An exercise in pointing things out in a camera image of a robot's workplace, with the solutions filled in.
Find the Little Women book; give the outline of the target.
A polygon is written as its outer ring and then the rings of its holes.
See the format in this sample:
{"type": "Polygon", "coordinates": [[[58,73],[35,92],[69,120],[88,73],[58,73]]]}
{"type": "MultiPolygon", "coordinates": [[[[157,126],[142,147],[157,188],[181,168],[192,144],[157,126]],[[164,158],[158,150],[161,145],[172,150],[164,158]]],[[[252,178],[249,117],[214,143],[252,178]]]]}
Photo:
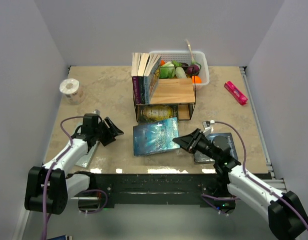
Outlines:
{"type": "Polygon", "coordinates": [[[149,60],[148,53],[141,53],[140,62],[138,66],[138,84],[139,84],[139,93],[140,93],[140,104],[145,104],[145,82],[144,82],[144,73],[149,60]]]}

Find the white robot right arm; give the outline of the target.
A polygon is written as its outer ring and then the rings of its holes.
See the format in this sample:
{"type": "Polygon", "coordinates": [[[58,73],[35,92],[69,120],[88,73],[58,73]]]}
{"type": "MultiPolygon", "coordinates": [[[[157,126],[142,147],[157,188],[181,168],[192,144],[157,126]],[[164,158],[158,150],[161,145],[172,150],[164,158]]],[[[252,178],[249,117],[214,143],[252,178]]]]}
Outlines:
{"type": "Polygon", "coordinates": [[[173,141],[182,149],[194,154],[201,152],[214,160],[220,177],[217,192],[230,194],[253,208],[268,223],[278,240],[294,240],[308,232],[308,216],[299,197],[292,191],[282,192],[249,172],[230,154],[227,138],[217,135],[213,140],[205,137],[200,129],[173,141]]]}

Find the purple Treehouse paperback book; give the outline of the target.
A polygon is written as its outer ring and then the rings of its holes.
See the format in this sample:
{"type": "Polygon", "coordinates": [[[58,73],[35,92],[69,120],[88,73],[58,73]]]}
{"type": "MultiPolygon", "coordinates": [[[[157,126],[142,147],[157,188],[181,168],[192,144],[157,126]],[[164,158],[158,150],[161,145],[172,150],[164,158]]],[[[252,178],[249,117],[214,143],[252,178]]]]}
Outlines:
{"type": "Polygon", "coordinates": [[[135,104],[141,103],[141,96],[138,83],[138,69],[139,69],[140,59],[141,59],[141,53],[139,52],[132,53],[131,77],[132,77],[135,104]]]}

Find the green yellow fantasy book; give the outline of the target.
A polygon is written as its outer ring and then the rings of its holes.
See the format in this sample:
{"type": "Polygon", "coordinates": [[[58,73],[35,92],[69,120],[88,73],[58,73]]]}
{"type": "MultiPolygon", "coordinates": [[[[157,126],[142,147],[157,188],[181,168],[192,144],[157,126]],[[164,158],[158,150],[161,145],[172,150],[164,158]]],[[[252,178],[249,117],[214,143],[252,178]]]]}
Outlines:
{"type": "Polygon", "coordinates": [[[141,105],[138,110],[138,123],[154,123],[178,117],[177,105],[141,105]]]}

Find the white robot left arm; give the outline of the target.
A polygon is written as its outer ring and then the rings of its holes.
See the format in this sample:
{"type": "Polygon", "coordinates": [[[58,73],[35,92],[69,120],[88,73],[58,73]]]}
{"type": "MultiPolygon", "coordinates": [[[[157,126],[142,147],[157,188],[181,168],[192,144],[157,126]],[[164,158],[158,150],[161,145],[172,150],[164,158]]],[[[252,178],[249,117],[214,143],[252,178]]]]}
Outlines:
{"type": "Polygon", "coordinates": [[[76,128],[66,146],[49,162],[29,170],[25,194],[25,209],[44,214],[61,214],[68,198],[82,192],[92,196],[97,184],[89,176],[79,174],[67,178],[69,170],[90,150],[101,143],[103,146],[123,135],[109,117],[101,118],[97,113],[87,113],[82,124],[76,128]]]}

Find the blue book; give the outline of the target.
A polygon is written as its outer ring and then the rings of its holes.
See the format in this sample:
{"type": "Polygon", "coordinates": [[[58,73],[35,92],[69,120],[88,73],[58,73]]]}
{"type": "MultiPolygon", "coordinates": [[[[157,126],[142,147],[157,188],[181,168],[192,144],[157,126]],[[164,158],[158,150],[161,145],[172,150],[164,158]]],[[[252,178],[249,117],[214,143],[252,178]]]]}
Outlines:
{"type": "Polygon", "coordinates": [[[133,154],[136,157],[179,149],[173,141],[179,137],[178,118],[172,117],[133,127],[133,154]]]}

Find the purple paperback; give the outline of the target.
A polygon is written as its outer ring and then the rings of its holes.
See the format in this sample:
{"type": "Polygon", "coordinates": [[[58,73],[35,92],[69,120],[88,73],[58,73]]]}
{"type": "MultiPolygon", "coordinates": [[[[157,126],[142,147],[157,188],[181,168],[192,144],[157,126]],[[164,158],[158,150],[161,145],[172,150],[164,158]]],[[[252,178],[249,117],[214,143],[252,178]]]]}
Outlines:
{"type": "Polygon", "coordinates": [[[145,82],[145,104],[150,103],[153,89],[156,87],[159,69],[160,69],[161,56],[156,53],[149,54],[149,60],[144,73],[145,82]]]}

